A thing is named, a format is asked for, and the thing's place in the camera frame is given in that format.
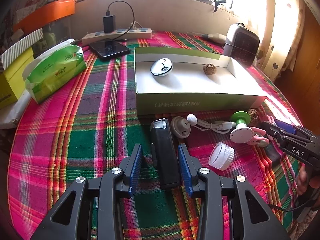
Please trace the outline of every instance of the metal bolt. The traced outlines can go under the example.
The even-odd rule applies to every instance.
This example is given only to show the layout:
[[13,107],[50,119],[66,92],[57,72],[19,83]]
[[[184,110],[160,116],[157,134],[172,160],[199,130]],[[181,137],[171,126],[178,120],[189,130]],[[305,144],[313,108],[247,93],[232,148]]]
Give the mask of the metal bolt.
[[77,183],[82,183],[84,181],[85,181],[85,178],[83,176],[80,176],[80,177],[76,178],[76,182]]
[[120,172],[121,172],[121,169],[118,168],[118,167],[115,167],[115,168],[112,169],[112,173],[113,174],[119,174]]
[[237,181],[239,181],[239,182],[244,182],[244,181],[245,181],[245,177],[242,176],[242,175],[238,175],[238,176],[237,176]]
[[200,169],[200,172],[201,172],[202,174],[208,174],[208,173],[209,173],[209,169],[208,169],[208,168],[201,168],[201,169]]

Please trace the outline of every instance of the yellow shoe box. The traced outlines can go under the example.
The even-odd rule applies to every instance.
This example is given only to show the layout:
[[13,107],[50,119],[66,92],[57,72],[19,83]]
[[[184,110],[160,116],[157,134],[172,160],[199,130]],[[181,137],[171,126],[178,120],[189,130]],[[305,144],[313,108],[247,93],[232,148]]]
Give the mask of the yellow shoe box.
[[33,51],[30,47],[0,73],[0,109],[18,101],[25,90],[22,72],[33,60]]

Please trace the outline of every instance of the white textured ball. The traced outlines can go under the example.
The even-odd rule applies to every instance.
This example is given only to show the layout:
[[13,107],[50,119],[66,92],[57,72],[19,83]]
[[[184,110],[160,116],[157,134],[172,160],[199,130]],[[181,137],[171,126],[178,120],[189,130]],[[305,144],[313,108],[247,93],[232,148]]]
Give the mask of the white textured ball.
[[198,119],[196,118],[196,116],[194,114],[189,114],[187,116],[187,120],[191,125],[196,125],[198,123]]

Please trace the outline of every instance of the plaid tablecloth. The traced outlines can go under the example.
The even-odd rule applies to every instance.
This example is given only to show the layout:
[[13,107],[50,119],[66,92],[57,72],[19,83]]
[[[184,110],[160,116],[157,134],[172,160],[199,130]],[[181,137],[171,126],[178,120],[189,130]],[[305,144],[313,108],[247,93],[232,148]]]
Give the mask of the plaid tablecloth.
[[[31,101],[16,131],[8,171],[8,197],[12,222],[24,239],[30,239],[38,224],[66,187],[78,176],[102,176],[141,143],[145,161],[132,199],[121,201],[126,239],[196,239],[199,201],[190,199],[184,187],[160,190],[150,155],[150,123],[164,114],[137,118],[133,69],[134,47],[174,47],[222,52],[219,46],[198,36],[156,32],[152,39],[124,43],[131,54],[101,62],[85,52],[87,69],[70,80],[41,105]],[[269,96],[257,109],[259,115],[297,124],[294,110],[274,84],[258,69],[248,71]],[[228,120],[234,111],[194,113],[204,120]],[[208,165],[218,142],[235,149],[226,171]],[[228,135],[191,128],[184,140],[192,156],[219,175],[244,175],[263,199],[282,207],[293,205],[300,164],[279,150],[273,141],[266,148],[235,144]],[[224,202],[224,234],[229,236],[228,209]],[[96,237],[96,206],[92,238]],[[292,214],[276,212],[287,230],[294,225]]]

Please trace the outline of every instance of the white power strip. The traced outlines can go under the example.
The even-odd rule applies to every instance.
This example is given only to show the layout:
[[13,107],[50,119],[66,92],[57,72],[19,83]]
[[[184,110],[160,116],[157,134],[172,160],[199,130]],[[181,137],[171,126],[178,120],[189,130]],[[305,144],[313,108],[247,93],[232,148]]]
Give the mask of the white power strip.
[[[82,46],[86,46],[95,41],[101,41],[103,39],[114,39],[117,36],[125,33],[128,29],[115,30],[111,33],[97,32],[89,33],[82,38]],[[136,30],[130,30],[125,35],[121,36],[119,39],[151,39],[152,30],[147,28],[140,28]]]

